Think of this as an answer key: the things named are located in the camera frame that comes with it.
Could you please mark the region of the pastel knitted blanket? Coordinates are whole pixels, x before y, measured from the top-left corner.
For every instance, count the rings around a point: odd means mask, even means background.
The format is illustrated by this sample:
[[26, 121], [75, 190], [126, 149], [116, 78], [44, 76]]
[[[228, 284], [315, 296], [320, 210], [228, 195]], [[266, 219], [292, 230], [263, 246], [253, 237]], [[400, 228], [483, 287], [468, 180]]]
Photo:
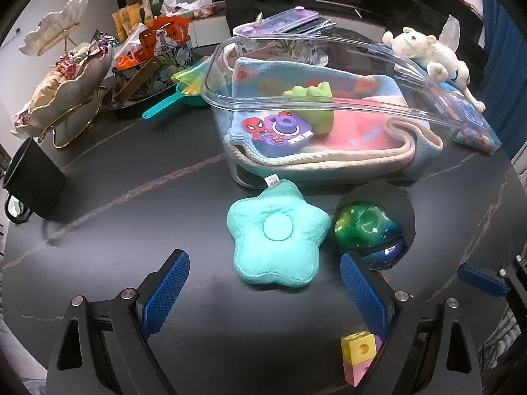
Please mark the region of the pastel knitted blanket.
[[429, 122], [409, 117], [399, 85], [384, 74], [241, 57], [234, 64], [231, 94], [242, 100], [325, 98], [373, 107], [219, 111], [226, 152], [255, 176], [329, 182], [401, 173], [414, 180], [443, 150]]

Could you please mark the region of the clear marker pen case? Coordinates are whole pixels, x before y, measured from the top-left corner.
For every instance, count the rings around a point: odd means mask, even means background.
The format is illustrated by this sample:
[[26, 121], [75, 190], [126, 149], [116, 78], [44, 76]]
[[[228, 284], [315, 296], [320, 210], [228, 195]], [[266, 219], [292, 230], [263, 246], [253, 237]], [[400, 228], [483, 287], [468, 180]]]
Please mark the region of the clear marker pen case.
[[453, 141], [487, 155], [493, 155], [501, 142], [483, 115], [457, 89], [439, 84], [432, 87], [432, 103], [448, 122]]

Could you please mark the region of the floral tin with snacks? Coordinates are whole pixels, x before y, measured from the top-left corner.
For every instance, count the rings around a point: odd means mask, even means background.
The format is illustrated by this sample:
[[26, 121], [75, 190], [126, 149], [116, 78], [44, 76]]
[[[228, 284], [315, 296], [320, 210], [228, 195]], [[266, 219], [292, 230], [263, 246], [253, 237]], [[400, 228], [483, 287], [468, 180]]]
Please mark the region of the floral tin with snacks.
[[159, 16], [138, 24], [113, 58], [113, 86], [103, 98], [104, 107], [117, 111], [171, 91], [172, 77], [194, 60], [190, 20]]

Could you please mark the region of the clear plastic storage bin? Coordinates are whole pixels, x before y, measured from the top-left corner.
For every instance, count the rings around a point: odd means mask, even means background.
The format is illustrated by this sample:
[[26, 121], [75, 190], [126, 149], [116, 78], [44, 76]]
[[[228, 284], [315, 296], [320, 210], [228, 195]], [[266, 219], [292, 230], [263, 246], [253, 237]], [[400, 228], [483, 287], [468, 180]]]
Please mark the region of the clear plastic storage bin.
[[[449, 122], [443, 116], [441, 116], [439, 112], [437, 112], [435, 105], [432, 103], [433, 95], [430, 92], [432, 87], [438, 86], [439, 84], [432, 80], [411, 60], [396, 54], [385, 46], [369, 44], [350, 39], [300, 35], [256, 36], [252, 37], [252, 39], [297, 39], [315, 41], [315, 43], [320, 46], [324, 53], [329, 56], [329, 63], [324, 66], [325, 68], [344, 70], [363, 76], [384, 74], [393, 78], [399, 85], [404, 99], [407, 102], [409, 117], [413, 119], [422, 119], [426, 122], [429, 122], [432, 131], [442, 139], [444, 149], [447, 142], [447, 136], [448, 134], [452, 133], [452, 131], [449, 127]], [[231, 94], [231, 83], [234, 64], [238, 58], [245, 56], [228, 58], [226, 51], [239, 40], [240, 37], [234, 37], [223, 42], [216, 48], [211, 57], [210, 66], [206, 72], [202, 85], [202, 96], [206, 103], [211, 106], [221, 143], [222, 130], [219, 128], [217, 121], [217, 113], [219, 111], [256, 111], [268, 110], [274, 107], [289, 109], [303, 107], [302, 104], [298, 103], [298, 99], [290, 97], [249, 98], [247, 100], [233, 97]], [[370, 111], [373, 108], [370, 104], [352, 103], [349, 100], [345, 100], [342, 103], [332, 100], [330, 103], [316, 104], [316, 107], [326, 107], [330, 109], [350, 109], [358, 111]], [[231, 171], [231, 176], [239, 184], [251, 188], [261, 188], [265, 186], [266, 178], [269, 176], [255, 176], [235, 165], [231, 161], [227, 152], [226, 155]], [[396, 173], [393, 176], [360, 178], [357, 180], [346, 181], [293, 182], [302, 186], [352, 184], [374, 180], [411, 183], [417, 180], [420, 176], [414, 180], [410, 180], [404, 178], [401, 173]]]

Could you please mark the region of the white lamb plush toy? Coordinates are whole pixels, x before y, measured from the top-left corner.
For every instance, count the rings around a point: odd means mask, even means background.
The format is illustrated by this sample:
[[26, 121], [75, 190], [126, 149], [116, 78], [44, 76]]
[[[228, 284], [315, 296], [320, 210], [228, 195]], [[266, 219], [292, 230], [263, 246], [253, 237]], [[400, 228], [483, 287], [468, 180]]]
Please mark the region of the white lamb plush toy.
[[404, 27], [397, 36], [386, 31], [381, 41], [396, 54], [411, 59], [425, 69], [437, 83], [447, 82], [457, 88], [479, 113], [486, 110], [485, 104], [477, 100], [469, 89], [471, 77], [466, 63], [435, 36]]

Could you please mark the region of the shell-shaped snack bowl stand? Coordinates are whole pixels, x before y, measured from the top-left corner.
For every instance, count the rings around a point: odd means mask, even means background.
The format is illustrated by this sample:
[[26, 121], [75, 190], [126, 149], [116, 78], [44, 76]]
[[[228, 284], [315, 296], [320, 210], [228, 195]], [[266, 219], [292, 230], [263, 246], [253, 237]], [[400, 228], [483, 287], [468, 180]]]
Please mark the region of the shell-shaped snack bowl stand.
[[91, 42], [63, 53], [30, 100], [14, 114], [14, 137], [41, 142], [82, 107], [100, 103], [117, 44], [115, 37], [97, 31]]

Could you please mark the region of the teal star plush pillow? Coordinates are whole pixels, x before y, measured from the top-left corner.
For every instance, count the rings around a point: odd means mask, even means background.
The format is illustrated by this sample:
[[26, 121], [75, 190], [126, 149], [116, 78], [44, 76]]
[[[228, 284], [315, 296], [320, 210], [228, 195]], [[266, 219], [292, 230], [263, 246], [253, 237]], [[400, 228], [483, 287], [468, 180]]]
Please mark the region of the teal star plush pillow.
[[303, 288], [317, 276], [330, 216], [283, 179], [256, 197], [235, 201], [226, 223], [234, 240], [233, 266], [250, 284]]

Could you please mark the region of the teal handled scoop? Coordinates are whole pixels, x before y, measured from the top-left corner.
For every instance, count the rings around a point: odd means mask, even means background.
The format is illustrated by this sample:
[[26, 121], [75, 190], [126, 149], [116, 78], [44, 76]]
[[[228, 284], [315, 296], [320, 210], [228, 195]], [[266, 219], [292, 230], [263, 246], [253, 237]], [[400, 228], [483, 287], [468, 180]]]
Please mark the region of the teal handled scoop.
[[191, 107], [205, 106], [202, 85], [210, 62], [210, 57], [204, 56], [189, 68], [173, 74], [172, 83], [175, 84], [175, 91], [143, 112], [142, 118], [151, 119], [175, 103], [183, 103]]

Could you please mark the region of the white shell dish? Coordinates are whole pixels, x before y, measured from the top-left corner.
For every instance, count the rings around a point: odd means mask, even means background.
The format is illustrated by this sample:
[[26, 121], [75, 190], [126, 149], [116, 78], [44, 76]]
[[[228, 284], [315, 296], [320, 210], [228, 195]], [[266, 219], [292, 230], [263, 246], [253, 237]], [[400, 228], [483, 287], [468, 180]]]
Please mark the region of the white shell dish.
[[88, 1], [69, 0], [61, 11], [47, 13], [37, 29], [26, 34], [20, 52], [26, 56], [41, 56], [61, 40], [68, 39], [81, 24]]

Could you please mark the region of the floral round tin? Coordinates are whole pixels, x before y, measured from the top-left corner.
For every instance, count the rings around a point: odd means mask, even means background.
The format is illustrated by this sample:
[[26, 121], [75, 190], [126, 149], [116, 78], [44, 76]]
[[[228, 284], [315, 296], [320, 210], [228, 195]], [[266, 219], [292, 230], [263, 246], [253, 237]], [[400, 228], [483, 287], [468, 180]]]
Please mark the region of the floral round tin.
[[228, 58], [245, 56], [264, 61], [292, 61], [324, 67], [329, 56], [311, 40], [293, 39], [252, 39], [255, 29], [252, 24], [236, 27], [233, 36], [240, 40], [226, 51]]

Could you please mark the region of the white tissue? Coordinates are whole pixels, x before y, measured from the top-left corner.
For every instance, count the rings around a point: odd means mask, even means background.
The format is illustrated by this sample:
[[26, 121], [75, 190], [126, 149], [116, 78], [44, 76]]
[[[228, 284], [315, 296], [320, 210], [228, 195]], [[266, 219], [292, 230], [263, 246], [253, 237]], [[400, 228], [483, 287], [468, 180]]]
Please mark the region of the white tissue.
[[448, 20], [442, 28], [438, 41], [451, 49], [453, 52], [457, 51], [461, 35], [460, 22], [451, 14], [448, 15]]

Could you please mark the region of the colourful linking cubes block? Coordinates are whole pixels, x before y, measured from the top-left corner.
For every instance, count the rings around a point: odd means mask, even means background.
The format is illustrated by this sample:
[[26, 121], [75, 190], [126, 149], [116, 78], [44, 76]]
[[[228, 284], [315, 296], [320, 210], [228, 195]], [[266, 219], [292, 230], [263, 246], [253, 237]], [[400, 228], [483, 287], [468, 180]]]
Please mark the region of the colourful linking cubes block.
[[345, 381], [356, 387], [374, 361], [382, 341], [367, 331], [355, 332], [340, 338]]

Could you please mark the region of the purple spiderman toy camera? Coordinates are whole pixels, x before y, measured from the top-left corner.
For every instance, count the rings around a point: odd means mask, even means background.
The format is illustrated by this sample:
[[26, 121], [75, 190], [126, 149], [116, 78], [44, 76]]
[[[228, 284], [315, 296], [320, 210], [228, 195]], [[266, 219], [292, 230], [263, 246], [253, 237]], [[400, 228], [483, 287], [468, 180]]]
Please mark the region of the purple spiderman toy camera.
[[289, 111], [244, 118], [241, 127], [250, 135], [256, 150], [268, 158], [293, 154], [315, 136], [310, 123]]

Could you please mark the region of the iridescent ball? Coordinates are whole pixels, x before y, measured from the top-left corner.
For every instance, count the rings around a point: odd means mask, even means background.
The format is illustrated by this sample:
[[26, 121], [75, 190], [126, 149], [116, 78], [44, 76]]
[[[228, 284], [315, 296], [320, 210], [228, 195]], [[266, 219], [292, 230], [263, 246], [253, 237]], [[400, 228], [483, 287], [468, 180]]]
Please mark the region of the iridescent ball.
[[354, 252], [373, 271], [393, 268], [415, 238], [407, 191], [384, 181], [352, 189], [336, 207], [329, 237], [337, 253]]

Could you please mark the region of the black mug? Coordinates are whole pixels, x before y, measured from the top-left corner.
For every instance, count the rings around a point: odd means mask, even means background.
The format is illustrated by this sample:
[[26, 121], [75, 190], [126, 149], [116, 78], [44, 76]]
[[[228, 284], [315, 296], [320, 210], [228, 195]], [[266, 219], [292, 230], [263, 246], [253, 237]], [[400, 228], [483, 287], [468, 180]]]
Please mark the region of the black mug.
[[31, 138], [20, 145], [2, 181], [7, 191], [5, 216], [14, 224], [25, 223], [32, 213], [51, 216], [64, 190], [66, 177]]

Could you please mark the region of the yellow snack bags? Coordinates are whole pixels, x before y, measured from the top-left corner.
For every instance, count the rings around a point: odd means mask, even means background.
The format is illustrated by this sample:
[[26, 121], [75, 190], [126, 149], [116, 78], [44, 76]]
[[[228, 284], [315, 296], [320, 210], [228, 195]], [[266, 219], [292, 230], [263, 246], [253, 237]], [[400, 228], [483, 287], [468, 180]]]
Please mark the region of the yellow snack bags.
[[139, 24], [149, 25], [154, 21], [153, 9], [150, 0], [141, 0], [140, 3], [126, 5], [112, 15], [117, 39], [124, 42]]

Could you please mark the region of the purple handheld water game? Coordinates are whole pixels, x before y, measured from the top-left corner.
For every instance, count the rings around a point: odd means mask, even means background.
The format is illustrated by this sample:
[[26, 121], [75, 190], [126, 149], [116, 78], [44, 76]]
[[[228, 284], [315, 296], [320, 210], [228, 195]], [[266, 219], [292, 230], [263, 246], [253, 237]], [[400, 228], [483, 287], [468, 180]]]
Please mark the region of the purple handheld water game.
[[296, 6], [281, 13], [271, 15], [268, 18], [254, 21], [250, 26], [244, 26], [240, 34], [249, 35], [274, 35], [294, 30], [310, 21], [318, 20], [318, 11], [305, 9], [304, 6]]

